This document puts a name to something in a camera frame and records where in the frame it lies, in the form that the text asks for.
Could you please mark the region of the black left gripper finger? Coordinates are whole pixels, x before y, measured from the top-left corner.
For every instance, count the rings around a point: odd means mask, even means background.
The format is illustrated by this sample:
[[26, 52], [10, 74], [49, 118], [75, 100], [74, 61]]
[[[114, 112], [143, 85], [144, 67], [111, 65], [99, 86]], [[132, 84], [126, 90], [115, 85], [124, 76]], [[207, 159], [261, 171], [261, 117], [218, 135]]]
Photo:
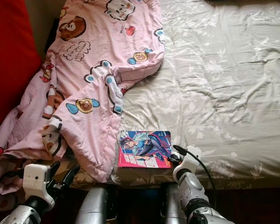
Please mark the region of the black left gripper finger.
[[55, 177], [57, 171], [59, 170], [60, 164], [61, 163], [59, 161], [55, 161], [50, 166], [50, 170], [49, 170], [49, 187], [52, 187], [55, 184], [55, 182], [56, 182], [54, 177]]
[[71, 186], [72, 182], [75, 179], [75, 176], [80, 171], [80, 166], [73, 166], [64, 176], [63, 181], [61, 183], [61, 189], [67, 189]]

